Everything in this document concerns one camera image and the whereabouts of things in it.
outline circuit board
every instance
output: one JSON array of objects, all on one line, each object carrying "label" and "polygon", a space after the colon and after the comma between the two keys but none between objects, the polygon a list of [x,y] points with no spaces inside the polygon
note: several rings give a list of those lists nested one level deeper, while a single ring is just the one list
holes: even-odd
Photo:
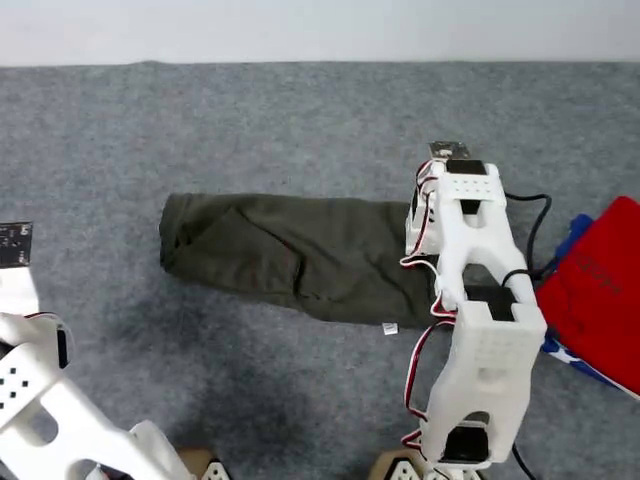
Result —
[{"label": "circuit board", "polygon": [[0,268],[26,267],[31,262],[33,223],[0,223]]}]

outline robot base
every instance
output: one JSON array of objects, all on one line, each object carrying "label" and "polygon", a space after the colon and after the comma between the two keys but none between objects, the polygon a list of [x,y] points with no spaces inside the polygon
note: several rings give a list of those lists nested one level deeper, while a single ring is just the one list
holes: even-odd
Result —
[{"label": "robot base", "polygon": [[374,464],[368,480],[486,480],[474,471],[433,470],[416,450],[385,452]]}]

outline pant leg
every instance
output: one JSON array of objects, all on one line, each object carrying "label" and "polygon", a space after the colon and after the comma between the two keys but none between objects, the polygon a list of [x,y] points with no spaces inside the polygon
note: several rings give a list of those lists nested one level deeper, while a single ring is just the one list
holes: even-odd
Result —
[{"label": "pant leg", "polygon": [[432,273],[399,266],[408,205],[274,195],[169,197],[161,263],[190,281],[327,321],[432,323]]}]

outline white wall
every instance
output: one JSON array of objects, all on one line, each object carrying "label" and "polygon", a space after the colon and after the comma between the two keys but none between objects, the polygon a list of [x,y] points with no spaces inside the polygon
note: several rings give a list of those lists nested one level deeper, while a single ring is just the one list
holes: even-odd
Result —
[{"label": "white wall", "polygon": [[636,0],[2,0],[0,65],[640,60]]}]

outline black cable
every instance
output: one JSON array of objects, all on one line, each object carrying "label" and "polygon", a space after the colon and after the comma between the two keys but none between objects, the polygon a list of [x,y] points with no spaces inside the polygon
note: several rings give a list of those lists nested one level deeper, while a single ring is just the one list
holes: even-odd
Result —
[{"label": "black cable", "polygon": [[[526,261],[527,261],[527,268],[526,269],[517,268],[507,273],[502,279],[502,287],[505,287],[509,279],[514,275],[526,274],[526,275],[530,275],[532,280],[540,280],[541,278],[544,277],[545,273],[547,273],[549,270],[551,270],[555,266],[558,260],[556,257],[553,257],[541,269],[534,270],[533,268],[533,244],[536,240],[536,234],[538,233],[538,229],[540,228],[540,225],[542,225],[542,221],[544,220],[544,217],[547,215],[547,213],[549,213],[549,209],[551,208],[551,203],[552,203],[551,197],[546,193],[541,193],[538,195],[530,195],[530,196],[520,196],[520,195],[514,195],[512,193],[505,192],[505,195],[507,198],[510,198],[511,200],[517,200],[521,202],[530,202],[534,200],[544,199],[545,203],[544,203],[543,209],[540,211],[540,213],[538,214],[538,217],[536,218],[536,221],[533,223],[533,226],[531,227],[531,231],[529,232],[529,238],[527,238],[527,251],[525,255]],[[529,467],[527,467],[527,464],[524,463],[524,460],[522,459],[522,456],[518,451],[516,442],[513,442],[513,446],[511,447],[511,452],[513,453],[513,457],[516,459],[518,466],[522,469],[522,471],[527,476],[527,478],[529,478],[529,480],[536,480],[536,476],[531,472],[531,470],[529,470]]]},{"label": "black cable", "polygon": [[433,471],[436,472],[438,475],[446,478],[447,480],[451,480],[451,478],[449,478],[449,475],[445,475],[443,472],[441,472],[440,470],[438,470],[437,468],[433,467]]},{"label": "black cable", "polygon": [[529,232],[529,238],[527,238],[527,251],[526,251],[526,259],[527,259],[527,268],[530,272],[535,272],[533,268],[533,243],[536,240],[536,235],[538,234],[538,229],[540,225],[542,225],[542,221],[544,217],[549,213],[549,209],[551,209],[551,197],[546,193],[539,193],[538,195],[515,195],[513,193],[504,192],[505,196],[511,200],[517,200],[519,202],[533,202],[535,200],[544,200],[544,207],[538,214],[536,221],[533,222],[533,226],[531,227],[531,231]]},{"label": "black cable", "polygon": [[525,274],[525,275],[530,275],[531,272],[529,272],[529,270],[527,270],[526,268],[516,268],[515,270],[511,270],[509,273],[507,273],[504,278],[502,279],[502,285],[500,285],[502,288],[507,286],[507,282],[509,281],[509,279],[511,277],[513,277],[514,275],[519,275],[519,274]]},{"label": "black cable", "polygon": [[536,480],[536,476],[533,473],[531,473],[531,470],[529,470],[529,467],[527,467],[527,464],[524,463],[524,460],[520,456],[520,452],[518,451],[516,442],[513,442],[513,447],[511,447],[511,452],[513,453],[513,456],[516,459],[516,462],[518,462],[518,465],[520,466],[524,474],[529,478],[529,480]]}]

